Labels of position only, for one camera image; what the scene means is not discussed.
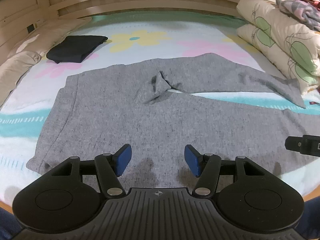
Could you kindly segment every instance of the patterned blanket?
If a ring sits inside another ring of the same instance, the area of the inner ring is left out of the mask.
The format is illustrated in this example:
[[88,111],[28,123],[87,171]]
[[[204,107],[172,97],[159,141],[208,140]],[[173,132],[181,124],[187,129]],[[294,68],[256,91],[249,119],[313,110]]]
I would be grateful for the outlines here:
[[313,31],[320,31],[320,12],[311,4],[300,0],[276,0],[279,9],[293,16]]

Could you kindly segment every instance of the teal stripe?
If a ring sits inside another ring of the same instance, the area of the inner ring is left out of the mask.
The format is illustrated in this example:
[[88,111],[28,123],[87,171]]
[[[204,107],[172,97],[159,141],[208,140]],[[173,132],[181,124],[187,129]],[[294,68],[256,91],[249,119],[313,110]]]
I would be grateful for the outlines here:
[[98,15],[92,16],[92,20],[78,30],[83,30],[91,27],[99,27],[103,25],[124,23],[124,22],[168,22],[168,21],[185,21],[196,22],[205,24],[214,24],[215,26],[224,26],[237,29],[244,25],[246,22],[240,18],[233,16],[222,15],[205,15],[195,12],[157,12],[157,11],[135,11],[135,12],[122,12],[111,15]]
[[51,109],[21,114],[0,114],[0,136],[39,137],[45,119]]
[[26,160],[21,159],[12,159],[9,157],[0,156],[0,159],[3,160],[0,162],[0,169],[12,169],[15,170],[15,172],[24,172],[24,173],[31,173],[34,175],[35,179],[40,177],[40,174],[29,170],[26,168]]

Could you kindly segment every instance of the green leaf print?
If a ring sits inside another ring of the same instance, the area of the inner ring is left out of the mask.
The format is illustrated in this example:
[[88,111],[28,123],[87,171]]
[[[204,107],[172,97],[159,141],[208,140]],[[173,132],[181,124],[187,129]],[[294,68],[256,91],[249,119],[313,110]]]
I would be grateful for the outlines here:
[[303,79],[305,82],[307,82],[310,85],[316,85],[318,83],[318,80],[315,76],[311,75],[309,72],[305,71],[303,68],[301,68],[298,64],[295,64],[295,71],[297,75]]
[[313,72],[317,66],[312,61],[311,53],[300,41],[294,41],[290,47],[291,57],[306,71]]
[[257,31],[257,38],[258,40],[263,44],[268,46],[269,48],[275,44],[275,42],[273,41],[273,39],[271,39],[268,35],[266,35],[263,30],[258,29]]
[[257,27],[262,29],[269,37],[271,37],[271,25],[262,17],[257,17],[255,19],[255,24]]

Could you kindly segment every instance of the mattress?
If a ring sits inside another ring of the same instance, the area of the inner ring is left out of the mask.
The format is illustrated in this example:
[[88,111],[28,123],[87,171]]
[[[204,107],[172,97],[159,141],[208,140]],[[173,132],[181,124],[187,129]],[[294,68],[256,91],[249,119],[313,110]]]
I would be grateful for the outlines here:
[[[0,200],[9,205],[15,195],[40,175],[26,168],[35,154],[36,143],[56,95],[69,75],[132,64],[152,58],[194,57],[216,53],[228,60],[284,76],[267,58],[236,34],[245,24],[227,16],[190,12],[126,12],[95,16],[71,35],[103,35],[109,40],[98,46],[82,63],[56,64],[46,57],[33,66],[0,110]],[[306,109],[275,93],[216,92],[195,96],[319,115],[320,96],[312,91],[304,96]],[[306,195],[320,184],[320,160],[280,176]]]

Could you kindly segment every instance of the pillow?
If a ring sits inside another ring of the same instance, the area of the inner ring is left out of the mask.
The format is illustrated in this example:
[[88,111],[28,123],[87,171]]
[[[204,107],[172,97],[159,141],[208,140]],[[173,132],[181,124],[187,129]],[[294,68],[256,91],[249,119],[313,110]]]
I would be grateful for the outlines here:
[[302,95],[320,85],[320,77],[313,76],[305,71],[297,61],[290,58],[273,40],[264,35],[261,29],[251,24],[246,24],[238,28],[237,33],[242,39],[261,51],[286,78],[297,78]]
[[269,46],[275,42],[306,71],[320,76],[319,32],[282,13],[276,4],[267,0],[240,0],[237,10],[247,21],[262,29],[266,38],[271,38]]
[[63,41],[71,31],[91,21],[91,17],[81,19],[48,20],[31,32],[27,38],[18,42],[10,51],[8,57],[21,51],[32,51],[43,57],[54,45]]
[[0,106],[15,89],[22,75],[40,60],[41,56],[38,53],[22,51],[7,59],[0,66]]

